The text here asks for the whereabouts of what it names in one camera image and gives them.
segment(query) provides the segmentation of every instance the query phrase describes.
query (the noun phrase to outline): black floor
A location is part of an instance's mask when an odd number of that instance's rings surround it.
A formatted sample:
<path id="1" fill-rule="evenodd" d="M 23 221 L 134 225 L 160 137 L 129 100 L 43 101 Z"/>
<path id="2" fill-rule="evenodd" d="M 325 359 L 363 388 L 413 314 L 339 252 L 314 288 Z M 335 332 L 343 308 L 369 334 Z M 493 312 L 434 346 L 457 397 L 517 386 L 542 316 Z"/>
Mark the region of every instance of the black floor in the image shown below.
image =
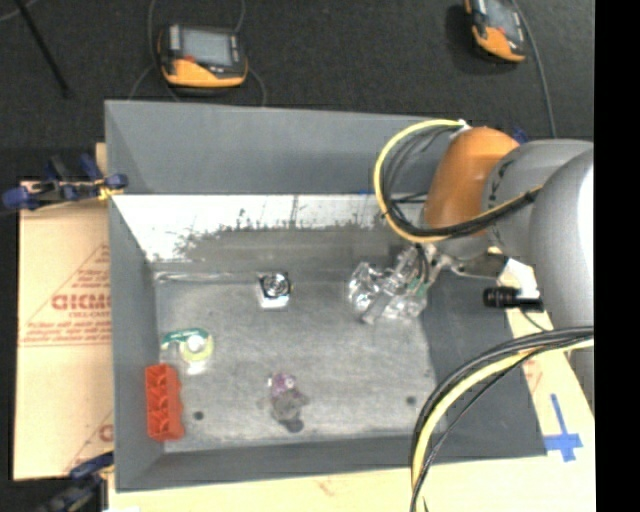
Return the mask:
<path id="1" fill-rule="evenodd" d="M 73 97 L 64 99 L 12 0 L 0 0 L 0 191 L 104 138 L 103 101 L 127 98 L 151 64 L 149 0 L 31 0 L 33 20 Z M 473 51 L 461 0 L 246 0 L 241 27 L 267 105 L 464 118 L 539 139 L 593 140 L 595 0 L 520 0 L 536 59 L 495 64 Z M 158 0 L 151 20 L 233 27 L 241 0 Z M 174 101 L 154 70 L 136 97 Z M 257 105 L 252 75 L 211 101 Z M 29 510 L 62 482 L 10 482 L 16 338 L 16 217 L 0 214 L 0 509 Z"/>

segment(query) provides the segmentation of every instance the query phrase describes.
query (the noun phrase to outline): blue tape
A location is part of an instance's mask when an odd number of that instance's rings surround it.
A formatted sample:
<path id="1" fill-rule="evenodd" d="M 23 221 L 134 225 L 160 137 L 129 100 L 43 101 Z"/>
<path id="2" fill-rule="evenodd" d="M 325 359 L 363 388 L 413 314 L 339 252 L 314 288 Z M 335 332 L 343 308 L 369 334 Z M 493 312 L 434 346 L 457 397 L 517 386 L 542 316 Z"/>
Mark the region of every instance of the blue tape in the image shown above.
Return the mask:
<path id="1" fill-rule="evenodd" d="M 576 460 L 574 449 L 582 448 L 582 441 L 578 434 L 570 434 L 568 432 L 567 425 L 565 424 L 562 416 L 562 411 L 560 410 L 560 402 L 558 402 L 558 397 L 555 393 L 551 394 L 551 403 L 553 404 L 553 409 L 556 412 L 561 433 L 552 436 L 544 436 L 545 448 L 547 451 L 559 450 L 562 454 L 562 460 L 564 462 L 571 462 Z"/>

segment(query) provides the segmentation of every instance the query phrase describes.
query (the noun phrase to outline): blue clamp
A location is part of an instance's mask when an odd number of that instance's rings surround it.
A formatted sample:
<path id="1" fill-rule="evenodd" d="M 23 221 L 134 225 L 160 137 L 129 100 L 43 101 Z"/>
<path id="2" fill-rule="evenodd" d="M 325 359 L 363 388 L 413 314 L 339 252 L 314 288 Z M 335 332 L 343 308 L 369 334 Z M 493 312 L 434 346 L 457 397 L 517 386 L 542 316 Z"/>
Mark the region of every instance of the blue clamp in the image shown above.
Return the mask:
<path id="1" fill-rule="evenodd" d="M 113 452 L 94 457 L 73 468 L 69 476 L 74 484 L 56 494 L 33 512 L 75 512 L 89 503 L 104 483 L 99 471 L 113 465 Z"/>
<path id="2" fill-rule="evenodd" d="M 7 190 L 2 194 L 2 203 L 8 210 L 36 210 L 55 203 L 102 197 L 109 192 L 122 190 L 129 184 L 125 174 L 105 177 L 88 153 L 80 155 L 80 167 L 88 181 L 65 180 L 64 176 L 70 173 L 60 157 L 55 155 L 45 165 L 44 180 L 30 187 L 19 186 Z"/>

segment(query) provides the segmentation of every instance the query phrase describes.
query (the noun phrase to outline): clear plastic object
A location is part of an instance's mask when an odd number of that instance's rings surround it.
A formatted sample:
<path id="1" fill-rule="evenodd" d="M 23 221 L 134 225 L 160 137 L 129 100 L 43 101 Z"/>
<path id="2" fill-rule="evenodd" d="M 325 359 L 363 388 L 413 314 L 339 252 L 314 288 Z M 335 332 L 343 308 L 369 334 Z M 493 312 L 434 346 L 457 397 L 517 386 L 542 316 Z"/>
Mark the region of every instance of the clear plastic object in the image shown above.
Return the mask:
<path id="1" fill-rule="evenodd" d="M 279 372 L 269 378 L 268 385 L 273 418 L 289 432 L 300 432 L 304 428 L 300 419 L 302 407 L 309 403 L 309 397 L 298 389 L 297 379 Z"/>
<path id="2" fill-rule="evenodd" d="M 407 247 L 394 268 L 378 272 L 361 262 L 349 281 L 348 299 L 365 323 L 379 317 L 415 318 L 427 307 L 429 266 L 415 246 Z"/>

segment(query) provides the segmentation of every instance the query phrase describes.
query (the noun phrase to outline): red block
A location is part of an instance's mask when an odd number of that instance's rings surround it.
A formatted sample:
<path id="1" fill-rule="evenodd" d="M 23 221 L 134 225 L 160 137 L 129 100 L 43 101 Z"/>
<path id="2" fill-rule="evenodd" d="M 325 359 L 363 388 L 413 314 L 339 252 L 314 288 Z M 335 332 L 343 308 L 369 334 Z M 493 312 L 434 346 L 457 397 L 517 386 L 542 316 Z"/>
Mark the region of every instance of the red block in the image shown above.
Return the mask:
<path id="1" fill-rule="evenodd" d="M 156 441 L 175 441 L 184 436 L 180 421 L 180 380 L 175 368 L 155 364 L 145 368 L 147 433 Z"/>

